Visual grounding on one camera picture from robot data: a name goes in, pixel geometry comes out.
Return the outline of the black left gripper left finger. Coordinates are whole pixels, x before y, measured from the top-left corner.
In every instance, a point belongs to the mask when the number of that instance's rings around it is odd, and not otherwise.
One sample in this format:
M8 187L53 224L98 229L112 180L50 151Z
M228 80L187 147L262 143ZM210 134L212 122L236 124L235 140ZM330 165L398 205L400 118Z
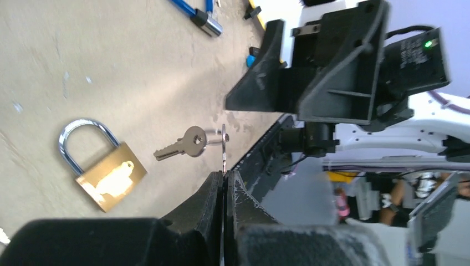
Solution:
M219 265L222 174L162 218L40 219L22 227L2 265Z

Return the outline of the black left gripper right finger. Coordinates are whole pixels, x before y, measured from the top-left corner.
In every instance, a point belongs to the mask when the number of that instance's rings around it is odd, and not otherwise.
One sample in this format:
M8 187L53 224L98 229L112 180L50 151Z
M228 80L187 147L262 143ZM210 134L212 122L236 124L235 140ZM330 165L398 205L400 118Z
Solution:
M362 226L287 226L251 196L238 171L224 178L225 265L390 265Z

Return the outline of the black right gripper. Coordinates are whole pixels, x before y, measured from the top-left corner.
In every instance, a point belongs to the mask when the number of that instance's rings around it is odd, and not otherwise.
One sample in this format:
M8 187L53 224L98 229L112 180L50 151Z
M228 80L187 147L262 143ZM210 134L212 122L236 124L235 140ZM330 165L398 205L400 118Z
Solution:
M438 28L386 33L389 4L362 1L294 30L290 112L378 132L408 120L411 95L449 84Z

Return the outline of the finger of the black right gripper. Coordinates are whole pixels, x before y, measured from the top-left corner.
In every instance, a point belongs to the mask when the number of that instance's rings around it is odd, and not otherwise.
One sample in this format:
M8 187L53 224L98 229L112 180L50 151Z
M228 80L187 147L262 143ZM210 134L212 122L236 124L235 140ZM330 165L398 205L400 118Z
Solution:
M232 111L289 112L289 69L282 67L280 50L285 22L269 21L254 63L226 95L224 108Z

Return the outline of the silver key set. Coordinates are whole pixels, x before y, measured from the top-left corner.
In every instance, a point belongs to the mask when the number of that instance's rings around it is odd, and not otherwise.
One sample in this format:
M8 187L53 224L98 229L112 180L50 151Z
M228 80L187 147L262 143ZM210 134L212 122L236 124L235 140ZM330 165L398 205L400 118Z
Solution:
M207 135L221 136L220 140L210 141ZM190 157L199 157L204 153L207 146L222 147L222 173L226 175L227 169L227 151L226 145L229 140L229 135L226 131L226 125L223 124L221 129L204 130L199 126L191 126L184 133L182 138L179 138L174 144L171 144L160 150L154 152L154 157L158 161L165 160L178 154L187 154Z

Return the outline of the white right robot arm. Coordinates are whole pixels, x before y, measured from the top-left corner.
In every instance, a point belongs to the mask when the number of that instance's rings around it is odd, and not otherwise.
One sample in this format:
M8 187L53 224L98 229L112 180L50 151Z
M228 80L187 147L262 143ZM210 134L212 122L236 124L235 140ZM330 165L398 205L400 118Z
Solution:
M305 1L289 67L280 63L284 21L269 21L248 71L227 94L230 111L295 115L282 153L324 157L353 149L415 150L446 167L469 162L469 98L450 84L443 34L432 25L388 30L387 1Z

